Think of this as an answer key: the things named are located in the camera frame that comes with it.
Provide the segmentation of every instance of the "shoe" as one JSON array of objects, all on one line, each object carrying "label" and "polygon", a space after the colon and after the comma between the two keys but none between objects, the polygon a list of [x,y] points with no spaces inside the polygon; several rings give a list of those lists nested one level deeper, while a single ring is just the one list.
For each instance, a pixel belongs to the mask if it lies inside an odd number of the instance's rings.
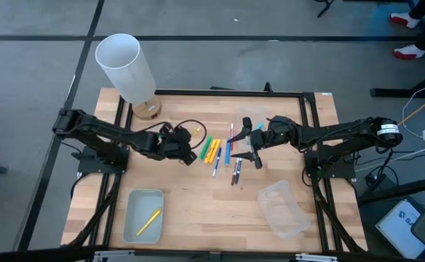
[{"label": "shoe", "polygon": [[419,21],[418,19],[413,19],[410,17],[408,13],[391,13],[390,20],[394,23],[398,23],[400,25],[404,25],[409,29],[415,28]]},{"label": "shoe", "polygon": [[419,49],[414,44],[394,50],[394,56],[403,60],[413,60],[422,57],[424,54],[425,51]]}]

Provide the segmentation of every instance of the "white cable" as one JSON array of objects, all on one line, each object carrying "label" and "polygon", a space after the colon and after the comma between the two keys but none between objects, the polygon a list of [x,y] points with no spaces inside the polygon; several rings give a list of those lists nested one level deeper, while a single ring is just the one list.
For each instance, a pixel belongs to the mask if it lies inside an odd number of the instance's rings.
[{"label": "white cable", "polygon": [[[418,150],[418,151],[413,152],[413,153],[409,153],[409,154],[406,154],[406,155],[403,155],[403,156],[399,156],[396,159],[390,160],[389,163],[395,162],[395,161],[397,161],[399,159],[404,159],[405,157],[408,157],[408,156],[414,156],[416,154],[420,154],[421,152],[425,152],[425,149],[421,149],[421,150]],[[363,170],[368,170],[368,169],[371,169],[373,167],[378,167],[378,166],[383,165],[383,164],[384,164],[384,162],[381,162],[381,163],[378,163],[378,164],[373,164],[372,166],[363,167],[363,168],[360,168],[358,170],[355,170],[355,172],[359,172],[359,171],[363,171]]]},{"label": "white cable", "polygon": [[411,100],[415,97],[415,95],[418,94],[421,91],[424,91],[424,90],[425,90],[425,88],[423,88],[422,90],[418,90],[418,91],[414,92],[413,95],[411,96],[410,100],[407,102],[407,104],[402,109],[402,126],[403,126],[403,128],[405,128],[408,132],[416,135],[417,137],[419,137],[421,139],[423,138],[422,135],[418,135],[418,134],[414,133],[413,131],[411,131],[407,128],[407,125],[405,124],[405,109],[410,104]]}]

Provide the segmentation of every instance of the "orange cable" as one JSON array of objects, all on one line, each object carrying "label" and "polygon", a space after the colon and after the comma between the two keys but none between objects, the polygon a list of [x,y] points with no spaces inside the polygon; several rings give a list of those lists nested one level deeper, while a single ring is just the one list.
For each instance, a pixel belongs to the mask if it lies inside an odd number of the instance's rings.
[{"label": "orange cable", "polygon": [[414,114],[418,113],[421,109],[425,107],[425,104],[422,105],[420,108],[416,109],[413,113],[411,113],[407,118],[403,119],[398,125],[403,124],[405,121],[409,120],[410,117],[412,117]]}]

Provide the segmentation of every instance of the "cork base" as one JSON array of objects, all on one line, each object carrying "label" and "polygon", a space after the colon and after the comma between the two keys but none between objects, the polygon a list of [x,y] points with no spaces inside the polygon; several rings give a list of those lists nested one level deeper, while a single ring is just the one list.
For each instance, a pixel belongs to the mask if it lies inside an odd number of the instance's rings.
[{"label": "cork base", "polygon": [[161,100],[153,95],[148,101],[142,104],[133,105],[133,114],[142,120],[150,120],[161,113]]}]

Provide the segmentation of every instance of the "floor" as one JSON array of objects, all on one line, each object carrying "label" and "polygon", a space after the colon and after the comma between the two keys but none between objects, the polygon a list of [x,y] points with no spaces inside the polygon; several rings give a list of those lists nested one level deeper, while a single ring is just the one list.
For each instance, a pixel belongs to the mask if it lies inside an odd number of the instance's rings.
[{"label": "floor", "polygon": [[[66,41],[64,36],[86,36],[97,4],[0,0],[0,35],[29,36],[0,38],[0,164],[9,168],[0,175],[0,252],[16,244],[49,150],[51,126],[79,60],[86,58],[80,56],[85,38]],[[371,98],[369,89],[412,87],[425,78],[425,57],[397,60],[392,50],[406,44],[402,42],[312,41],[311,36],[415,36],[418,30],[387,20],[390,12],[406,12],[409,6],[337,0],[318,19],[321,8],[303,0],[105,0],[95,36],[308,36],[295,41],[142,41],[141,46],[158,88],[262,90],[271,82],[274,90],[333,93],[341,122],[366,116],[401,119],[406,99]],[[31,35],[62,38],[42,41],[46,39]],[[95,62],[97,45],[89,46],[73,103],[89,114],[99,89],[112,86]],[[407,111],[424,102],[412,101]],[[425,109],[408,125],[415,132],[425,129]],[[408,132],[404,136],[398,150],[425,148],[420,138]],[[78,164],[70,152],[59,150],[31,249],[60,244]],[[369,150],[361,155],[360,161],[378,157]],[[425,158],[391,166],[400,183],[425,178]],[[358,192],[365,190],[367,173],[357,173]],[[425,204],[425,193],[414,198]]]}]

